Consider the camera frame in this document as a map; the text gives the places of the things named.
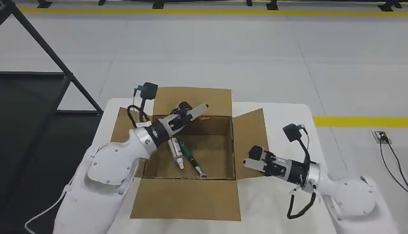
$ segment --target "power outlet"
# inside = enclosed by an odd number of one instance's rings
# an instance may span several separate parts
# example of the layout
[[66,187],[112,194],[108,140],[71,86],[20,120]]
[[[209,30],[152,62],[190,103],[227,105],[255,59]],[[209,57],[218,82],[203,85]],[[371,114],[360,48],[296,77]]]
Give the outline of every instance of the power outlet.
[[381,133],[385,133],[385,135],[388,138],[388,143],[390,143],[390,145],[392,144],[391,138],[390,138],[389,134],[387,134],[387,132],[381,131],[381,130],[372,130],[371,133],[372,133],[372,135],[373,135],[373,137],[375,139],[375,142],[377,142],[378,144],[380,144],[380,143],[383,144],[383,145],[387,144],[387,142],[381,141],[381,139],[380,139],[380,137],[381,137],[380,134]]

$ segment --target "box flap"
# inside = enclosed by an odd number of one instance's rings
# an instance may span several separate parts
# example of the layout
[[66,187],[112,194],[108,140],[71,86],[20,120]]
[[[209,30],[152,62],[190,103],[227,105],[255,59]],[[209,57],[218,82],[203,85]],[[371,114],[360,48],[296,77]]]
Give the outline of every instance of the box flap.
[[232,116],[231,90],[195,87],[159,87],[153,115],[168,115],[183,101],[192,107],[208,104],[209,108],[204,113],[206,116]]
[[240,221],[237,182],[142,179],[131,218]]
[[[129,139],[129,130],[133,129],[132,122],[127,115],[128,111],[126,108],[120,108],[117,113],[117,118],[115,122],[115,127],[113,128],[112,136],[110,137],[111,142],[123,143]],[[135,122],[139,122],[139,112],[131,111],[131,115]],[[135,177],[142,177],[144,169],[144,162],[140,163],[139,169],[135,174]]]
[[246,168],[242,161],[248,158],[248,152],[254,145],[260,145],[268,150],[263,109],[233,118],[235,176],[237,180],[251,177],[262,177],[263,174]]

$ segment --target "green screwdriver handle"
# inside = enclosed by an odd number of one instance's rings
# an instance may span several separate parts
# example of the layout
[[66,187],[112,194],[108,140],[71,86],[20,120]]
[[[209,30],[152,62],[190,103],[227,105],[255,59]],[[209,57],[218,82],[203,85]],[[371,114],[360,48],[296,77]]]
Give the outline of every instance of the green screwdriver handle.
[[183,152],[184,156],[190,161],[193,167],[197,167],[198,163],[195,160],[193,154],[191,153],[191,150],[188,146],[186,146],[183,142],[180,142],[180,148],[181,151]]

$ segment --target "black cable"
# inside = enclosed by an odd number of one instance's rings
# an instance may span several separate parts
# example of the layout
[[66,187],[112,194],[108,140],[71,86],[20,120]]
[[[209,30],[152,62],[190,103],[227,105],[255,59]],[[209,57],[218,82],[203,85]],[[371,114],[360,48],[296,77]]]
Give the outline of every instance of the black cable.
[[[390,169],[388,168],[388,166],[387,166],[387,163],[385,163],[385,160],[384,160],[384,155],[382,154],[383,153],[383,147],[382,147],[382,144],[381,144],[381,141],[380,141],[380,152],[381,152],[381,158],[382,158],[382,161],[383,161],[383,163],[384,163],[384,166],[385,166],[385,168],[388,170],[388,173],[390,173],[390,175],[392,176],[392,178],[394,179],[394,181],[395,182],[397,182],[397,184],[399,185],[399,186],[401,186],[401,188],[402,189],[404,189],[407,193],[408,193],[408,189],[406,189],[401,183],[399,183],[399,181],[394,177],[394,175],[391,173],[391,171],[390,171]],[[398,158],[397,158],[397,156],[394,154],[394,156],[396,157],[396,159],[397,159],[397,162],[398,162],[398,166],[400,167],[400,161],[398,160]]]
[[133,116],[130,113],[130,109],[132,109],[132,108],[135,108],[136,110],[138,110],[139,114],[142,114],[146,118],[146,121],[150,121],[149,116],[142,109],[140,109],[139,106],[129,105],[127,107],[127,114],[128,114],[127,116],[129,117],[130,121],[132,122],[132,125],[133,125],[134,128],[137,128],[137,127],[136,127],[136,122],[135,122],[135,120],[133,119]]
[[286,215],[288,217],[288,219],[296,219],[301,217],[302,215],[304,215],[312,206],[314,201],[316,200],[316,185],[313,185],[313,193],[312,196],[310,197],[310,202],[309,204],[307,204],[299,213],[295,214],[295,215],[291,215],[292,214],[292,209],[293,209],[293,204],[295,202],[295,195],[292,194],[291,196],[291,202],[289,204],[289,209],[288,209],[288,214]]
[[142,99],[142,103],[140,104],[140,110],[139,110],[139,121],[140,121],[140,122],[144,122],[144,121],[143,121],[143,113],[144,113],[144,110],[145,110],[145,104],[146,104],[146,99],[143,98],[143,99]]
[[399,160],[399,158],[397,157],[397,155],[395,154],[394,149],[393,149],[393,147],[391,146],[391,144],[389,143],[389,141],[386,141],[386,143],[388,144],[388,146],[390,147],[391,151],[393,152],[395,159],[397,159],[398,169],[400,170],[401,177],[402,177],[402,179],[404,180],[405,184],[406,184],[407,187],[408,187],[407,179],[405,179],[405,175],[404,175],[404,173],[402,173],[400,160]]

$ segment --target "white cable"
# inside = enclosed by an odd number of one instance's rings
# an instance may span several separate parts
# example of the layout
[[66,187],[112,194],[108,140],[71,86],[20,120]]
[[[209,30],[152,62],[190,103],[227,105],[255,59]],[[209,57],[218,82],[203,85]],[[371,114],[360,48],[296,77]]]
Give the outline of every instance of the white cable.
[[39,213],[38,215],[34,216],[33,218],[31,218],[30,220],[25,222],[24,228],[25,228],[26,231],[28,231],[30,234],[36,234],[34,231],[32,231],[30,228],[28,228],[28,224],[31,223],[33,220],[39,218],[40,216],[43,216],[44,214],[46,214],[51,209],[53,209],[62,200],[62,198],[65,196],[65,194],[68,191],[68,188],[71,185],[73,179],[74,179],[74,177],[72,177],[72,179],[69,181],[69,183],[64,187],[64,190],[62,190],[61,196],[58,198],[58,200],[54,204],[52,204],[51,207],[47,208],[43,212]]

